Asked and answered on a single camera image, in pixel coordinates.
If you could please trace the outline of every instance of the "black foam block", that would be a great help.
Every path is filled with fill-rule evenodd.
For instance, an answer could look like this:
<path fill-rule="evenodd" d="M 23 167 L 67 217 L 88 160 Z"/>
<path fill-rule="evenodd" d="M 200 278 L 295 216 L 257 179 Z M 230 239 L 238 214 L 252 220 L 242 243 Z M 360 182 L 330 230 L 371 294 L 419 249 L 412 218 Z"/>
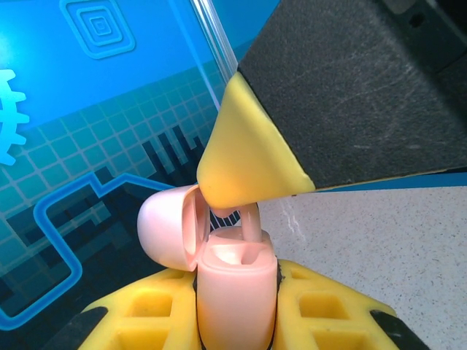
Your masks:
<path fill-rule="evenodd" d="M 282 0 L 240 62 L 318 189 L 467 165 L 466 70 L 409 34 L 381 1 Z"/>

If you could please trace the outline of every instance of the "yellow foam base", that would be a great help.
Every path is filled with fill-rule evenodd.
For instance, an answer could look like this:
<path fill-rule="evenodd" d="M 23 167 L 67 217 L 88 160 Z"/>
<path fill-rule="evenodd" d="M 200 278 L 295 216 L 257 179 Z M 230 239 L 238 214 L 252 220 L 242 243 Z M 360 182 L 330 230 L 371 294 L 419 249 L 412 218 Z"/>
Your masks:
<path fill-rule="evenodd" d="M 274 350 L 398 350 L 369 311 L 389 306 L 280 260 Z M 194 273 L 164 270 L 97 300 L 107 315 L 80 350 L 199 350 Z"/>
<path fill-rule="evenodd" d="M 197 178 L 207 203 L 218 209 L 315 190 L 239 72 L 225 89 Z"/>

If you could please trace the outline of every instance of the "gear icon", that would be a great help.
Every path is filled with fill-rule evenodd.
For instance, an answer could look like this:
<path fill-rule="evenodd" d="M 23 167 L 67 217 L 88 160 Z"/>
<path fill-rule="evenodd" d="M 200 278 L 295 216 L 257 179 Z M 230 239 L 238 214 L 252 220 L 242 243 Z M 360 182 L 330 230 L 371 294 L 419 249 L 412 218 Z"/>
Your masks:
<path fill-rule="evenodd" d="M 26 95 L 12 91 L 8 84 L 14 77 L 16 74 L 11 69 L 0 69 L 0 163 L 7 166 L 16 161 L 8 154 L 11 145 L 26 143 L 26 138 L 16 133 L 16 127 L 29 123 L 29 116 L 18 113 L 16 108 L 16 103 L 26 100 Z"/>

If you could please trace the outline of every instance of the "capsule lid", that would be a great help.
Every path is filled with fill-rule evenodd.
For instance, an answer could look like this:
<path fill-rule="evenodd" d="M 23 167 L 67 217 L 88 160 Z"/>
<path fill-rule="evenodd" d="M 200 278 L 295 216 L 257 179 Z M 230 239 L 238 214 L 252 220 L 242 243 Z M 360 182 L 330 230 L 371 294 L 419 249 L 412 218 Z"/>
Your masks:
<path fill-rule="evenodd" d="M 209 206 L 198 185 L 161 191 L 143 203 L 137 226 L 151 259 L 167 268 L 194 271 L 209 234 Z"/>

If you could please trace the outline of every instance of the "white speckled surface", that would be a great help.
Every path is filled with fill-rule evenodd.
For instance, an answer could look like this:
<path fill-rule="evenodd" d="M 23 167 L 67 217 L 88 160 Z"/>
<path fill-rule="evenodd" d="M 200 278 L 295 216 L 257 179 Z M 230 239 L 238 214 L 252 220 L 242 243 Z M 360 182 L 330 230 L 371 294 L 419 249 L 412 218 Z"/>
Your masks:
<path fill-rule="evenodd" d="M 260 204 L 279 258 L 393 307 L 432 350 L 467 349 L 467 187 Z"/>

